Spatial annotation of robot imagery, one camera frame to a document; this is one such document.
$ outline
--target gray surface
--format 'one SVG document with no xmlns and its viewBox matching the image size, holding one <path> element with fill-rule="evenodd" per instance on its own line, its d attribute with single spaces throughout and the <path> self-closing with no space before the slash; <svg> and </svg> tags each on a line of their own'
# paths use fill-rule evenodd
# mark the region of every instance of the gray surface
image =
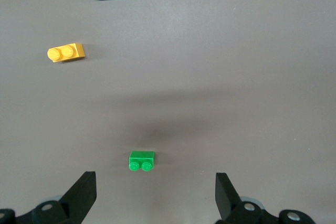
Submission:
<svg viewBox="0 0 336 224">
<path fill-rule="evenodd" d="M 89 223 L 214 223 L 216 172 L 335 223 L 336 0 L 0 0 L 0 208 L 97 172 Z M 48 48 L 83 43 L 86 59 Z M 131 172 L 132 150 L 154 150 Z"/>
</svg>

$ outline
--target metal bolt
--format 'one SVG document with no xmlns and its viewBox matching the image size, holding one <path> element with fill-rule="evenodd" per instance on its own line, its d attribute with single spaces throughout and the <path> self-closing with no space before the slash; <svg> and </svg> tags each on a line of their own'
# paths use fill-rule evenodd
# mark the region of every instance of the metal bolt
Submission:
<svg viewBox="0 0 336 224">
<path fill-rule="evenodd" d="M 300 220 L 300 216 L 298 216 L 296 213 L 294 212 L 289 212 L 287 213 L 287 217 L 291 220 L 295 220 L 295 221 L 299 221 Z"/>
<path fill-rule="evenodd" d="M 52 205 L 51 205 L 51 204 L 46 204 L 46 205 L 42 206 L 41 210 L 42 210 L 42 211 L 47 211 L 47 210 L 49 210 L 49 209 L 51 209 L 51 208 L 52 208 Z"/>
<path fill-rule="evenodd" d="M 246 203 L 244 207 L 248 211 L 254 211 L 256 209 L 251 203 Z"/>
</svg>

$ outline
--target yellow lego brick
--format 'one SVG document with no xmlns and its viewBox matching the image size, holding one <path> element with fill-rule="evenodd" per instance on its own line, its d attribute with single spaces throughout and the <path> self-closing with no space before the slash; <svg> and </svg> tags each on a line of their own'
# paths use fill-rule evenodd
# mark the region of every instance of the yellow lego brick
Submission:
<svg viewBox="0 0 336 224">
<path fill-rule="evenodd" d="M 54 47 L 48 50 L 48 57 L 53 62 L 72 60 L 85 57 L 83 45 L 79 43 Z"/>
</svg>

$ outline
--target toy block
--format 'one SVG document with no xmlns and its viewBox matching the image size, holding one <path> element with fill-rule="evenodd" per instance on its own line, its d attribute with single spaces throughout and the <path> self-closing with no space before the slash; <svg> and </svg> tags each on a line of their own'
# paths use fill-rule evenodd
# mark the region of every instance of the toy block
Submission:
<svg viewBox="0 0 336 224">
<path fill-rule="evenodd" d="M 50 48 L 48 50 L 48 57 L 53 62 L 59 62 L 82 58 L 85 57 L 85 54 L 82 44 L 73 43 L 65 46 Z"/>
<path fill-rule="evenodd" d="M 149 172 L 154 168 L 154 152 L 132 151 L 130 155 L 130 170 L 136 172 L 139 168 Z"/>
</svg>

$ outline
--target yellow stud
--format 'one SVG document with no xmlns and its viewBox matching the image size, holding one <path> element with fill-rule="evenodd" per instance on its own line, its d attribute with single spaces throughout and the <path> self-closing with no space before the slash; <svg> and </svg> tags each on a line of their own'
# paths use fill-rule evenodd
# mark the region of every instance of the yellow stud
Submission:
<svg viewBox="0 0 336 224">
<path fill-rule="evenodd" d="M 57 48 L 51 48 L 48 50 L 48 57 L 52 61 L 59 60 L 61 58 L 61 52 Z"/>
<path fill-rule="evenodd" d="M 72 56 L 74 56 L 73 48 L 69 45 L 62 47 L 61 52 L 64 58 L 67 59 L 70 59 Z"/>
</svg>

